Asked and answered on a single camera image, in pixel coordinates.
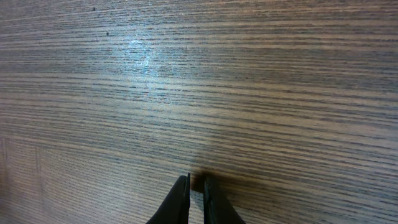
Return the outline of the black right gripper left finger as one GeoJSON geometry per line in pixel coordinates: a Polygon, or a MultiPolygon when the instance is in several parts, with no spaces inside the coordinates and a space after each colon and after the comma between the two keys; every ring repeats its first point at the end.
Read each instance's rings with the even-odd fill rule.
{"type": "Polygon", "coordinates": [[[188,224],[190,173],[181,175],[147,224],[188,224]]]}

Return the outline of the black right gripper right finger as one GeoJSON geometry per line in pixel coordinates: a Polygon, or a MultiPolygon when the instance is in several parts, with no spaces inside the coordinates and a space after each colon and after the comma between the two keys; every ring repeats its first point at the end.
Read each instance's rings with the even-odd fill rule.
{"type": "Polygon", "coordinates": [[[205,178],[203,205],[204,224],[246,224],[212,176],[205,178]]]}

